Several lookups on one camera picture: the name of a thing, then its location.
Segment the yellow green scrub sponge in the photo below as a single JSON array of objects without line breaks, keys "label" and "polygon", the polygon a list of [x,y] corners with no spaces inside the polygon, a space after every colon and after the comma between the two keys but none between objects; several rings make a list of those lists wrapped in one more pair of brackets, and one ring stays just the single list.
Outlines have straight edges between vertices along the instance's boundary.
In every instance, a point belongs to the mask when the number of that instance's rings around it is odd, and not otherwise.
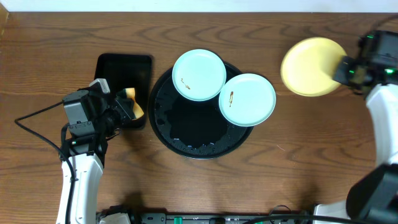
[{"label": "yellow green scrub sponge", "polygon": [[136,90],[135,88],[125,88],[118,93],[118,96],[122,98],[123,102],[127,105],[130,112],[132,113],[131,120],[137,120],[144,116],[144,111],[136,101]]}]

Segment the yellow plate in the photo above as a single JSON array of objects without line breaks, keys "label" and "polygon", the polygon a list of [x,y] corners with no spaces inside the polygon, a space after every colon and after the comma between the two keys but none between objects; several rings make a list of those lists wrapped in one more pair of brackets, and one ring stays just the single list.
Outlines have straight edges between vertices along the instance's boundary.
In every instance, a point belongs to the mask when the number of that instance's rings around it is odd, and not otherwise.
[{"label": "yellow plate", "polygon": [[324,37],[312,37],[295,44],[284,56],[280,75],[284,85],[302,96],[323,96],[340,84],[333,80],[346,52],[341,45]]}]

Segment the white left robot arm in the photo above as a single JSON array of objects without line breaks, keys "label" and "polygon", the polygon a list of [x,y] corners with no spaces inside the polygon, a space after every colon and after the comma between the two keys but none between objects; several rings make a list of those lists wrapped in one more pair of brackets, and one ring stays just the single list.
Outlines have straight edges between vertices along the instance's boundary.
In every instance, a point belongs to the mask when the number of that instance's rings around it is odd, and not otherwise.
[{"label": "white left robot arm", "polygon": [[116,95],[82,89],[63,98],[63,187],[57,223],[96,223],[98,186],[108,142],[144,114],[134,88]]}]

